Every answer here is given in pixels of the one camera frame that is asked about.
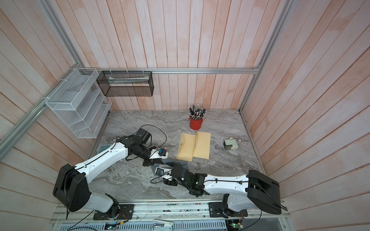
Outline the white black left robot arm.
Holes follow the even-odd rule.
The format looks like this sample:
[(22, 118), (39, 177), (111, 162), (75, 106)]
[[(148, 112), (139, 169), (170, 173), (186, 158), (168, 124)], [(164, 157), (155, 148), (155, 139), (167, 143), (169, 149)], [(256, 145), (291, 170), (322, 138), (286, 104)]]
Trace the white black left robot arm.
[(145, 146), (148, 140), (152, 140), (152, 135), (140, 128), (132, 135), (116, 139), (108, 149), (82, 163), (62, 166), (55, 182), (53, 196), (68, 212), (88, 208), (102, 213), (113, 212), (115, 216), (118, 206), (113, 198), (91, 192), (89, 184), (108, 167), (130, 155), (148, 160), (152, 154), (152, 149)]

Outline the yellow envelope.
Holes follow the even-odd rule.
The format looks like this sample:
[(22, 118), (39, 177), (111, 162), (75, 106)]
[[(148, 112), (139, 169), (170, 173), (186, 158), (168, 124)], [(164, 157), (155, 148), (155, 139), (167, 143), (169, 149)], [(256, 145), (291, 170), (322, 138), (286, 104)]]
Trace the yellow envelope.
[(176, 159), (192, 162), (196, 135), (182, 133)]
[(211, 134), (198, 131), (196, 134), (193, 157), (209, 159)]

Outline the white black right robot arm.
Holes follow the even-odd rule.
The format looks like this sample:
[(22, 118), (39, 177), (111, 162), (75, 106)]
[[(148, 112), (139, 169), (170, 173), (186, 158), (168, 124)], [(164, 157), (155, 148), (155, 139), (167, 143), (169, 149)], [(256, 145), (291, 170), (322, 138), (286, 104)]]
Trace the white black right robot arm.
[(159, 165), (155, 174), (166, 185), (185, 187), (193, 196), (223, 194), (223, 207), (240, 212), (255, 205), (263, 212), (280, 215), (284, 207), (280, 201), (280, 185), (277, 181), (257, 170), (248, 174), (221, 177), (210, 174), (191, 173), (180, 164)]

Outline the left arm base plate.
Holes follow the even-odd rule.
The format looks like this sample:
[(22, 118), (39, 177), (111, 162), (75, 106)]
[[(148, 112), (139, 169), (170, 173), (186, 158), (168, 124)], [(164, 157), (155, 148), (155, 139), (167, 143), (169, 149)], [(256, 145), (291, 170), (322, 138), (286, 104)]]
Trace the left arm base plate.
[(113, 205), (113, 208), (109, 209), (106, 213), (96, 211), (93, 220), (130, 220), (133, 217), (134, 207), (134, 204)]

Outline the grey paper envelope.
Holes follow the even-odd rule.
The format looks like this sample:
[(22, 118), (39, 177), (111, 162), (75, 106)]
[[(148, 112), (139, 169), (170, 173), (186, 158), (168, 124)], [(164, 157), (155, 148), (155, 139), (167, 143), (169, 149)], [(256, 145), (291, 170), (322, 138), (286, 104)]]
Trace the grey paper envelope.
[(154, 164), (151, 166), (151, 169), (153, 171), (153, 174), (156, 176), (163, 176), (164, 174), (168, 173), (170, 170), (173, 169), (173, 167), (180, 165), (185, 169), (188, 168), (188, 163), (183, 163), (183, 162), (168, 162), (165, 164)]

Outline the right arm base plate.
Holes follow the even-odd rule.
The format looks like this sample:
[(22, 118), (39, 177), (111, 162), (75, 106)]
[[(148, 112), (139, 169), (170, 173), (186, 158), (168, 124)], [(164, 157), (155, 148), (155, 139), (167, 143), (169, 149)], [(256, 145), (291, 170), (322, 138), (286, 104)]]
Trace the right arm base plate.
[(242, 210), (240, 212), (235, 212), (227, 207), (227, 205), (222, 202), (210, 202), (209, 214), (211, 218), (230, 218), (230, 217), (247, 217), (247, 210)]

